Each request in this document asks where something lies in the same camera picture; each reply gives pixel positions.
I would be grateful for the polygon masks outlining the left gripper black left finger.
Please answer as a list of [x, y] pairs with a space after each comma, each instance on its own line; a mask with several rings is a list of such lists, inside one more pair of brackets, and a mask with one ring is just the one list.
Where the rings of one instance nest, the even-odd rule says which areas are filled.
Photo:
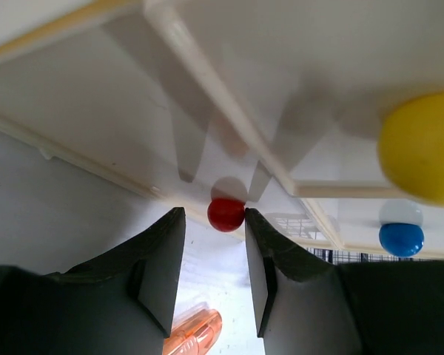
[[185, 243], [177, 207], [64, 273], [0, 266], [0, 354], [160, 354]]

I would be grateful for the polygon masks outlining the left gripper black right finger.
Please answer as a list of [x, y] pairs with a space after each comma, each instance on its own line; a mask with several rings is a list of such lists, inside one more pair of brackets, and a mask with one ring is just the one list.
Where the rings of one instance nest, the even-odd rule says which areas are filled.
[[267, 354], [444, 354], [444, 260], [328, 263], [245, 213]]

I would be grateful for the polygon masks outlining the orange translucent highlighter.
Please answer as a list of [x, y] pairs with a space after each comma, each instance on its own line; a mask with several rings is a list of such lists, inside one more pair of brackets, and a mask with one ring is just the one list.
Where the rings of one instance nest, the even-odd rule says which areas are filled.
[[179, 314], [173, 321], [162, 354], [207, 354], [217, 342], [223, 327], [219, 311], [200, 302]]

